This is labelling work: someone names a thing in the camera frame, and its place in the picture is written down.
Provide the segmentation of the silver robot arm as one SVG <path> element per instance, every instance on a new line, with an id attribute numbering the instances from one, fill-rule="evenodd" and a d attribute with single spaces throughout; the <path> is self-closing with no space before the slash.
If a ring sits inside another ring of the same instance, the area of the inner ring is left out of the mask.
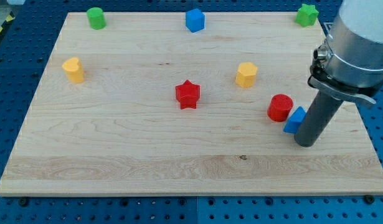
<path id="1" fill-rule="evenodd" d="M 383 0 L 344 0 L 323 44 L 313 52 L 308 84 L 315 104 L 371 108 L 383 85 Z"/>

